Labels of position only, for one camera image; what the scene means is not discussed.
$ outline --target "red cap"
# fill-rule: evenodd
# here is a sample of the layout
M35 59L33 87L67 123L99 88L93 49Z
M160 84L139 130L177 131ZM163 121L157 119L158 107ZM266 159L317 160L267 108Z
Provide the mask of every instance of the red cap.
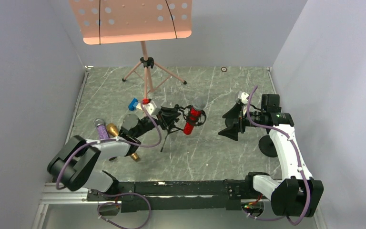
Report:
M143 100L142 100L142 104L143 104L143 105L148 104L149 102L150 102L150 100L149 100L149 99L143 99Z

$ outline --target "pink music stand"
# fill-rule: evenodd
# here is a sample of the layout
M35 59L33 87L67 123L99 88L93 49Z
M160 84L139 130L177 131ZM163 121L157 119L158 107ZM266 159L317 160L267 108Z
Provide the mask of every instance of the pink music stand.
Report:
M141 42L143 57L122 79L126 81L144 65L144 98L154 92L151 71L154 65L183 84L185 80L148 57L145 41L186 38L192 34L192 0L69 0L87 44Z

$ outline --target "wire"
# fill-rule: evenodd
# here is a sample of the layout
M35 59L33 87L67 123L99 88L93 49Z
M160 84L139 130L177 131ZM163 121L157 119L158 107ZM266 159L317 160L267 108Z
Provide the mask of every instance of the wire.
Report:
M256 107L255 105L253 105L253 104L250 104L250 106L251 106L251 107L253 107L255 110L262 111L262 109L257 108L257 107Z
M140 228L144 227L148 223L149 218L151 217L151 205L150 205L148 199L145 198L143 195L138 194L138 193L135 193L135 192L126 192L126 193L120 193L120 194L116 194L116 195L108 195L108 194L105 194L105 193L102 193L102 192L99 192L99 193L102 194L105 197L121 197L121 196L127 196L127 195L133 195L133 196L141 197L143 200L145 200L146 204L148 205L148 211L149 211L148 212L148 217L146 218L145 222L141 226L136 227L136 228L133 228L133 229L140 229ZM106 222L108 222L108 223L110 223L110 224L112 224L112 225L114 225L114 226L116 226L118 228L121 228L121 229L129 229L129 228L125 228L123 226L118 225L117 223L109 220L108 218L106 218L106 217L104 217L104 216L102 216L100 214L100 208L103 207L103 206L109 206L109 205L116 206L116 207L117 206L120 206L120 204L113 203L113 202L107 202L107 203L104 203L104 204L100 204L97 207L97 214L99 215L99 218L103 219L104 221L106 221Z
M170 8L169 8L168 0L165 0L165 2L166 2L166 6L168 7L169 13L171 15L171 19L172 19L172 23L173 23L173 29L174 29L174 34L175 34L176 39L177 39L176 27L174 26L174 19L173 19L172 12L170 11Z
M101 7L101 2L102 0L99 0L99 45L102 44L102 41L101 41L101 35L100 35L100 25L101 25L101 22L100 22L100 7Z
M254 94L254 92L256 91L257 89L257 85L254 86L253 90L252 90L252 93L250 93L250 96L248 97L248 101L247 101L247 105L246 105L246 115L247 115L247 118L249 119L249 122L254 125L254 126L257 126L257 127L261 127L261 128L265 128L265 129L272 129L272 130L275 130L275 131L278 131L280 132L281 134L283 134L284 136L287 137L287 139L290 139L290 135L287 134L285 131L283 130L280 130L274 126L268 126L268 125L261 125L261 124L257 124L255 123L251 118L250 118L250 112L249 112L249 109L250 109L250 101L252 99L252 96ZM301 156L300 156L300 153L298 151L298 147L296 146L295 142L293 139L290 140L291 144L293 145L294 147L294 150L295 150L295 154L296 154L296 157L297 157L297 162L298 162L298 167L301 167L302 168L302 163L301 163ZM301 212L301 215L299 216L298 220L296 222L292 222L291 219L287 216L287 219L288 221L296 226L298 225L302 219L304 218L306 212L308 211L308 208L309 208L309 204L311 202L311 190L309 189L309 185L308 185L308 181L306 180L306 177L305 177L305 173L303 170L300 171L301 173L301 176L302 176L302 180L304 181L304 185L305 185L305 189L306 189L306 202L305 202L305 206L304 206L304 209L302 210Z
M124 143L130 144L130 145L133 145L133 146L139 146L139 147L144 147L144 148L152 148L152 147L158 146L162 142L161 130L159 129L159 127L156 124L155 120L149 115L148 111L145 109L145 107L142 105L142 103L141 103L141 108L145 112L145 115L150 119L150 121L152 122L152 124L155 126L156 130L158 131L159 141L157 143L155 143L154 145L145 146L145 145L140 145L140 144L137 144L135 142L129 142L127 140L119 139L119 138L109 138L109 139L103 139L103 140L98 140L98 141L93 141L93 142L85 143L81 147L77 148L69 156L69 158L65 162L64 166L62 167L60 173L58 174L57 181L55 183L55 187L58 190L66 188L65 186L60 187L60 181L62 179L62 176L64 175L65 168L69 165L69 163L72 161L72 159L75 157L75 155L77 155L79 153L79 151L81 151L83 148L85 148L87 146L91 146L91 145L94 145L94 144L106 143L106 142L124 142Z
M116 199L114 199L114 202L117 203L118 200L119 200L119 196L117 196Z
M253 206L253 205L256 205L256 204L257 204L257 202L259 202L259 201L262 199L262 197L263 197L263 195L262 195L262 194L260 194L260 195L259 195L259 197L257 198L257 200L256 200L255 202L250 202L250 203L249 203L249 205L252 205L252 206Z

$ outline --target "blue object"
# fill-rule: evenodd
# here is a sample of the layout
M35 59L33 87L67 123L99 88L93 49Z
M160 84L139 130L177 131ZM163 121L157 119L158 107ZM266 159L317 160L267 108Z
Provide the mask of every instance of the blue object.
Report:
M138 99L134 98L131 103L128 105L128 110L135 111L138 105Z

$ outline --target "gray marble surface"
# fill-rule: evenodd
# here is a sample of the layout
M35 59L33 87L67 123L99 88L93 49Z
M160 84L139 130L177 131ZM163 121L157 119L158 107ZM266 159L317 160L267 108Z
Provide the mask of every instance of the gray marble surface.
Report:
M136 113L143 117L142 111L128 111L127 106L133 98L142 99L143 80L131 75L126 82L121 79L131 67L92 68L77 111L72 135L97 139L93 121L103 118L107 123L121 126L123 117ZM186 106L195 98L207 101L205 111L207 122L195 127L191 135L182 132L168 136L163 152L161 146L139 148L141 161L134 162L130 157L115 161L101 161L95 169L105 170L121 181L180 181L180 180L222 180L226 178L244 179L250 171L267 172L275 179L281 179L278 158L264 156L258 141L265 135L259 128L246 129L239 134L239 141L233 141L217 133L225 128L222 115L234 105L235 93L250 92L259 85L252 103L259 106L261 94L273 93L268 73L263 67L228 67L223 73L220 67L169 67L185 79L188 84L172 78L154 93L149 93L157 104ZM143 75L140 67L137 72ZM154 87L169 75L159 68L152 69ZM140 138L143 144L153 144L158 140L156 130Z

